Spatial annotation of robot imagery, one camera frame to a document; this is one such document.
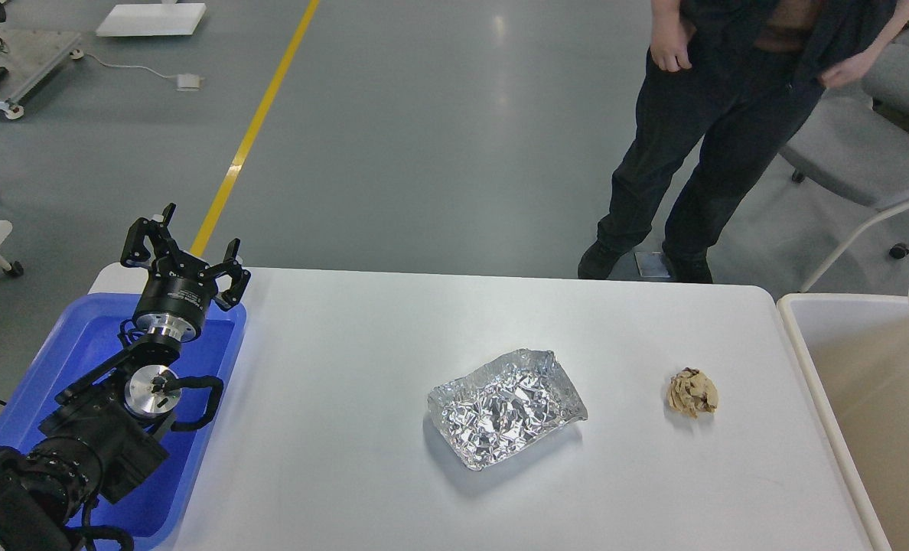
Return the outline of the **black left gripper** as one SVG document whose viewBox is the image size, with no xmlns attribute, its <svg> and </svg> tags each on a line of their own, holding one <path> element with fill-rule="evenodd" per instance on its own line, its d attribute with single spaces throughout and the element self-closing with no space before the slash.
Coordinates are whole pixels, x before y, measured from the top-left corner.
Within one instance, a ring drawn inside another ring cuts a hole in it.
<svg viewBox="0 0 909 551">
<path fill-rule="evenodd" d="M 175 209 L 175 203 L 168 203 L 160 217 L 140 217 L 129 227 L 121 265 L 148 271 L 132 316 L 135 327 L 190 342 L 202 334 L 210 303 L 221 311 L 237 306 L 252 275 L 239 257 L 240 238 L 230 241 L 216 265 L 182 251 L 168 230 Z"/>
</svg>

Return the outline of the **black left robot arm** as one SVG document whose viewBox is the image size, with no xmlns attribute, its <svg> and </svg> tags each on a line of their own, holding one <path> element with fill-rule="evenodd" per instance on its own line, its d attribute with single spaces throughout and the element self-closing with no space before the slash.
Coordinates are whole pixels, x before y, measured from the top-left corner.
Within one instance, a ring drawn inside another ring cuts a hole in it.
<svg viewBox="0 0 909 551">
<path fill-rule="evenodd" d="M 127 231 L 121 264 L 146 269 L 148 279 L 122 323 L 121 350 L 56 395 L 32 450 L 0 446 L 0 550 L 94 550 L 99 540 L 134 549 L 126 529 L 92 523 L 93 510 L 125 498 L 168 460 L 168 432 L 196 432 L 216 418 L 224 382 L 178 376 L 171 364 L 202 334 L 210 307 L 240 303 L 252 275 L 240 240 L 216 265 L 180 248 L 170 231 L 175 208 Z"/>
</svg>

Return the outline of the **person's right hand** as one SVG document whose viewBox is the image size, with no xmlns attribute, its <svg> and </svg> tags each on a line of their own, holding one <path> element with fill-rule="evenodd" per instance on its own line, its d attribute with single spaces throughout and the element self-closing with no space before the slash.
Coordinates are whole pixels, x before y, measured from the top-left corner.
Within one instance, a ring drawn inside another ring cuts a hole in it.
<svg viewBox="0 0 909 551">
<path fill-rule="evenodd" d="M 681 11 L 681 1 L 650 1 L 651 59 L 667 73 L 692 69 L 688 44 L 693 29 Z"/>
</svg>

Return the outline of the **person's left hand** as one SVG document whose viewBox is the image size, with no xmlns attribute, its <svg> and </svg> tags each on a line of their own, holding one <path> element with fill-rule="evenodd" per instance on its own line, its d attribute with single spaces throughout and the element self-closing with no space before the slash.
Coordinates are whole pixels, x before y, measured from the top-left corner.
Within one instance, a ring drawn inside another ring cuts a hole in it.
<svg viewBox="0 0 909 551">
<path fill-rule="evenodd" d="M 826 90 L 837 90 L 837 88 L 860 81 L 875 65 L 875 61 L 884 48 L 885 46 L 874 44 L 849 59 L 841 60 L 819 73 L 818 83 Z"/>
</svg>

